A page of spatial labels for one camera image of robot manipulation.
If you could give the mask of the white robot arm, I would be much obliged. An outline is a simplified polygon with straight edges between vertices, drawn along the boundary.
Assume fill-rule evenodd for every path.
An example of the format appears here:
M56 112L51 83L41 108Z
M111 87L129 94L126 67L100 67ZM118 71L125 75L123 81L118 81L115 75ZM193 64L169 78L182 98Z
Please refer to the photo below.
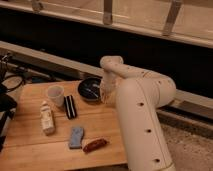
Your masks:
M129 170L176 171L156 113L174 100L174 81L125 65L120 56L104 56L100 66L101 100L115 103Z

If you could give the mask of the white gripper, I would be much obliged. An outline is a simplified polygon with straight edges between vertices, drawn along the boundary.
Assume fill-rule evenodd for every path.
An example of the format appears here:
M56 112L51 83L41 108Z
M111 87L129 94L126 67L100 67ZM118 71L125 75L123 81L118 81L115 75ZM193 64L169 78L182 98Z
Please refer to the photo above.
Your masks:
M114 76L104 76L100 84L101 101L104 104L115 103L116 79Z

